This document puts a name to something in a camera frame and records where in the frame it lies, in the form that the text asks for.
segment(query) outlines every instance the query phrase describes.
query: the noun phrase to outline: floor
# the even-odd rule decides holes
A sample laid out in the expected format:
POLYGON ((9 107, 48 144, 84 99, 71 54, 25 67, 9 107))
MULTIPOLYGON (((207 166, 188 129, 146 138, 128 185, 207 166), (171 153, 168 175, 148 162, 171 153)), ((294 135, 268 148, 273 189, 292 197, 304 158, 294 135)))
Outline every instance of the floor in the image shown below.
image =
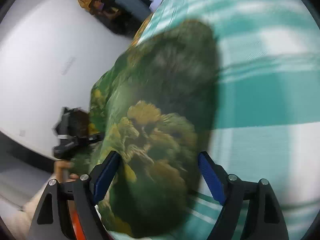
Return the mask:
POLYGON ((0 150, 0 216, 8 217, 27 203, 51 176, 0 150))

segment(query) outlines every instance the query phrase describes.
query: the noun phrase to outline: white stripe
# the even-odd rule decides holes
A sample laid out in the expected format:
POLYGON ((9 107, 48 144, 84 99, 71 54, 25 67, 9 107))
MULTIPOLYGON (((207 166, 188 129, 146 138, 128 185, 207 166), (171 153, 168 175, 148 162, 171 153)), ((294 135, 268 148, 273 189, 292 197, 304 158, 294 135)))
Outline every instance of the white stripe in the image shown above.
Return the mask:
POLYGON ((286 210, 283 212, 283 216, 285 218, 305 216, 305 215, 309 215, 311 213, 317 212, 319 210, 319 208, 320 208, 320 203, 315 203, 310 206, 305 206, 305 207, 301 207, 301 208, 294 208, 292 210, 286 210))
POLYGON ((303 229, 308 229, 311 224, 312 224, 313 220, 309 220, 308 222, 305 223, 298 223, 298 224, 293 224, 287 227, 288 229, 288 233, 292 233, 292 231, 301 231, 303 229))
POLYGON ((222 132, 221 138, 221 152, 219 156, 218 164, 221 165, 226 172, 228 172, 230 159, 231 159, 231 152, 232 152, 232 139, 233 139, 233 128, 224 129, 222 132))
POLYGON ((196 202, 198 202, 198 203, 200 203, 202 205, 205 205, 207 207, 210 207, 210 208, 212 208, 214 210, 221 211, 221 209, 222 209, 222 206, 220 206, 218 204, 215 204, 215 203, 211 203, 211 202, 205 201, 205 200, 203 200, 201 198, 198 198, 198 197, 195 197, 195 196, 190 196, 190 198, 192 200, 194 200, 194 201, 196 201, 196 202))
MULTIPOLYGON (((309 82, 315 83, 317 76, 310 77, 309 82)), ((298 102, 286 93, 288 102, 295 109, 298 102)), ((288 126, 290 128, 291 156, 289 185, 286 192, 287 201, 304 203, 320 197, 320 122, 288 126)))
POLYGON ((214 224, 216 223, 216 220, 214 220, 214 219, 212 219, 212 218, 209 218, 209 217, 207 217, 207 216, 204 216, 203 214, 200 214, 199 212, 194 211, 194 210, 192 210, 192 209, 190 209, 190 208, 186 208, 186 211, 187 211, 188 213, 190 213, 190 214, 192 214, 192 215, 200 218, 201 220, 206 221, 206 222, 209 223, 209 224, 213 224, 213 225, 214 225, 214 224))
POLYGON ((260 13, 265 10, 288 10, 295 13, 306 14, 308 11, 305 10, 304 6, 294 0, 276 0, 276 1, 260 1, 260 0, 249 0, 241 2, 236 5, 236 10, 241 13, 260 13))
POLYGON ((235 231, 240 231, 242 232, 244 229, 244 225, 237 225, 235 231))
MULTIPOLYGON (((127 234, 118 233, 118 232, 114 232, 114 231, 108 231, 108 233, 115 240, 134 240, 134 239, 136 239, 136 238, 132 238, 132 237, 128 236, 127 234)), ((152 239, 149 237, 144 237, 144 238, 140 238, 140 240, 152 240, 152 239)))

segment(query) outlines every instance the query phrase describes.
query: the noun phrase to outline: dark object on floor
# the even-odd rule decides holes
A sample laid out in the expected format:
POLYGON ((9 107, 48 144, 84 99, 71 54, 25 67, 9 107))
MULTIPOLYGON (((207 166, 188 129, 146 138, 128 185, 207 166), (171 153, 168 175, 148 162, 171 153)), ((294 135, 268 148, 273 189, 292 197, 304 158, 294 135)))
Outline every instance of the dark object on floor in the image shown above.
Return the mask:
POLYGON ((37 169, 5 151, 0 152, 0 157, 0 200, 4 199, 20 210, 38 192, 51 173, 37 169))
POLYGON ((78 2, 115 34, 133 37, 142 24, 116 0, 78 0, 78 2))
POLYGON ((141 2, 143 2, 146 6, 150 7, 150 5, 152 4, 153 0, 140 0, 141 2))

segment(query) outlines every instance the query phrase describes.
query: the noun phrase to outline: hand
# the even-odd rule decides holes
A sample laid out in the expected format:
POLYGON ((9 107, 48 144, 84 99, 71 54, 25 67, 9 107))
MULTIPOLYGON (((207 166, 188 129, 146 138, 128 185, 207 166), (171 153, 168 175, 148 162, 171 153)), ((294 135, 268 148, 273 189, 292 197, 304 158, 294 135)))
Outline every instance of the hand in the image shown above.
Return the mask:
POLYGON ((54 162, 54 174, 59 183, 74 181, 79 178, 76 174, 70 174, 70 178, 67 181, 63 181, 63 170, 70 169, 71 162, 69 161, 55 161, 54 162))

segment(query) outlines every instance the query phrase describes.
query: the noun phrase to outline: green floral fabric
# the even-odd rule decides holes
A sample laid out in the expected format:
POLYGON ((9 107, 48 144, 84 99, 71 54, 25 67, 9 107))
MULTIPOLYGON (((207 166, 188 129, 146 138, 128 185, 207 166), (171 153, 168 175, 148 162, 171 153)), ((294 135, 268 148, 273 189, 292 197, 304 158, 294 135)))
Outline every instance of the green floral fabric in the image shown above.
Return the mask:
POLYGON ((129 48, 92 88, 89 130, 104 140, 76 155, 90 172, 115 150, 123 163, 99 203, 107 230, 140 238, 185 220, 216 109, 213 30, 196 20, 129 48))

